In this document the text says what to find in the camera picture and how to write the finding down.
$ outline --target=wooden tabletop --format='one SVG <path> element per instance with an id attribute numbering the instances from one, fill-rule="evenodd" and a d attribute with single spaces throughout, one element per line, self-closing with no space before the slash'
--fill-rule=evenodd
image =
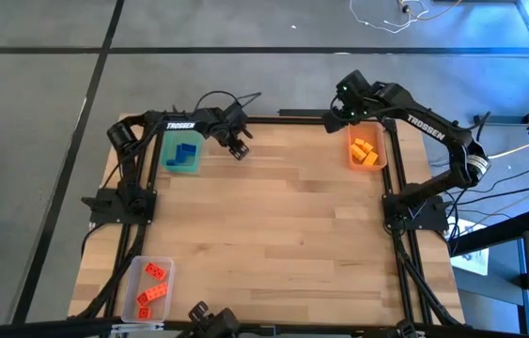
<path id="1" fill-rule="evenodd" d="M 429 179 L 421 133 L 397 126 L 408 181 Z M 169 256 L 177 265 L 168 319 L 188 320 L 200 300 L 213 312 L 229 307 L 243 322 L 390 325 L 403 319 L 394 249 L 381 227 L 381 171 L 348 168 L 345 130 L 248 127 L 254 139 L 245 140 L 251 151 L 242 161 L 209 139 L 198 175 L 158 169 L 143 255 Z M 386 146 L 391 154 L 388 137 Z M 106 175 L 116 163 L 112 151 Z M 84 310 L 110 277 L 119 233 L 120 225 L 106 225 L 87 242 L 70 315 Z M 417 235 L 429 285 L 462 321 L 445 244 L 432 232 Z M 126 277 L 117 315 L 125 289 Z"/>

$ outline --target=bracket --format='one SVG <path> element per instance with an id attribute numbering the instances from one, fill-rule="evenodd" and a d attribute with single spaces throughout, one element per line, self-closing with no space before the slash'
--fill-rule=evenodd
<path id="1" fill-rule="evenodd" d="M 124 208 L 116 189 L 99 189 L 95 197 L 83 197 L 83 203 L 91 208 L 92 223 L 150 224 L 153 220 L 158 192 L 143 190 L 146 208 L 141 214 L 131 214 Z"/>
<path id="2" fill-rule="evenodd" d="M 396 213 L 393 202 L 395 194 L 383 195 L 383 213 L 385 216 L 385 227 L 389 230 L 447 230 L 448 221 L 445 218 L 445 203 L 442 197 L 430 197 L 427 202 L 415 210 L 411 210 L 412 216 L 400 216 Z"/>

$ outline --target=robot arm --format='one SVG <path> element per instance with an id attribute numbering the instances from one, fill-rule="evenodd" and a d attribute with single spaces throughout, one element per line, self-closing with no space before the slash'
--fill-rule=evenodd
<path id="1" fill-rule="evenodd" d="M 120 166 L 121 178 L 117 184 L 117 197 L 129 214 L 142 215 L 147 206 L 146 193 L 139 184 L 136 159 L 153 136 L 160 131 L 197 131 L 204 138 L 213 137 L 220 146 L 228 147 L 228 151 L 241 160 L 249 153 L 249 148 L 239 138 L 241 132 L 248 138 L 252 135 L 245 128 L 247 114 L 242 106 L 234 101 L 226 109 L 200 108 L 191 114 L 178 112 L 147 111 L 141 115 L 128 116 L 107 130 L 112 147 L 116 151 Z M 140 138 L 132 131 L 132 126 L 143 127 Z M 95 198 L 84 198 L 93 211 L 108 208 L 110 204 L 101 203 Z"/>
<path id="2" fill-rule="evenodd" d="M 399 215 L 408 215 L 407 208 L 423 204 L 429 197 L 448 189 L 469 188 L 477 185 L 490 168 L 483 147 L 469 129 L 449 122 L 412 99 L 399 84 L 376 82 L 369 84 L 360 71 L 355 70 L 336 86 L 334 99 L 343 103 L 333 106 L 322 118 L 327 132 L 335 132 L 348 124 L 363 120 L 385 118 L 402 119 L 430 137 L 444 144 L 449 152 L 450 169 L 421 184 L 409 184 L 399 195 L 387 201 Z"/>

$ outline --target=frame leg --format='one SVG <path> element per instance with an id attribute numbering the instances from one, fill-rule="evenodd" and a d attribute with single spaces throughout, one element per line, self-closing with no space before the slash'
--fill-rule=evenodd
<path id="1" fill-rule="evenodd" d="M 525 231 L 529 231 L 529 211 L 509 220 L 488 226 L 485 229 L 448 241 L 450 248 L 456 247 L 451 256 L 475 252 L 519 238 Z"/>

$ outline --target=clear plastic container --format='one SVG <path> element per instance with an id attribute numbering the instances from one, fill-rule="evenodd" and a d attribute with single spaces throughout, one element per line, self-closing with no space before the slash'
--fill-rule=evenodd
<path id="1" fill-rule="evenodd" d="M 196 173 L 203 142 L 204 137 L 197 131 L 166 131 L 163 134 L 160 164 L 171 173 Z M 169 161 L 176 161 L 177 146 L 182 144 L 195 146 L 195 155 L 185 156 L 183 161 L 169 164 Z"/>
<path id="2" fill-rule="evenodd" d="M 167 272 L 163 280 L 158 281 L 145 271 L 148 263 L 153 263 Z M 164 322 L 168 313 L 170 313 L 174 274 L 174 261 L 170 257 L 136 256 L 133 258 L 129 269 L 129 283 L 126 287 L 124 306 L 122 307 L 122 321 L 126 323 Z M 151 309 L 149 319 L 139 318 L 140 306 L 137 297 L 145 290 L 162 283 L 168 283 L 167 294 L 148 303 L 148 307 Z"/>
<path id="3" fill-rule="evenodd" d="M 373 150 L 379 157 L 373 165 L 365 165 L 351 155 L 350 146 L 359 138 L 373 146 Z M 351 170 L 379 171 L 387 165 L 387 155 L 385 154 L 385 138 L 383 136 L 383 126 L 379 122 L 360 122 L 359 124 L 348 126 L 348 166 Z"/>

